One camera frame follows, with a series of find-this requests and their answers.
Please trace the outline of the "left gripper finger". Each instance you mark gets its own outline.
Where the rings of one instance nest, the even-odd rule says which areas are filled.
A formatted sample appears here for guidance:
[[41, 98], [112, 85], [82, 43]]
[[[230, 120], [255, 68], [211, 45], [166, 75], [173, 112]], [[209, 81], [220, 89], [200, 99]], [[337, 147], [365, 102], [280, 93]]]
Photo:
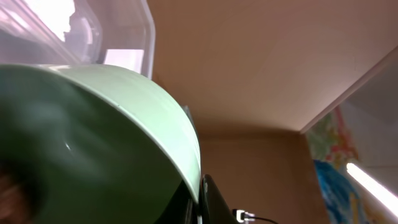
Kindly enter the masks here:
[[200, 185], [202, 224], [238, 224], [215, 181], [205, 174]]

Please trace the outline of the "mint green bowl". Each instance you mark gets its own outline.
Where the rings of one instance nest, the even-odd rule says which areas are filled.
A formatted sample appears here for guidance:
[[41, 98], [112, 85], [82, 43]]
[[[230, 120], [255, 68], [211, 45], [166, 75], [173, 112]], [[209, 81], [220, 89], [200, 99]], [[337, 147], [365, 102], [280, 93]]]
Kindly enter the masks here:
[[2, 223], [195, 218], [200, 150], [181, 106], [111, 65], [1, 66]]

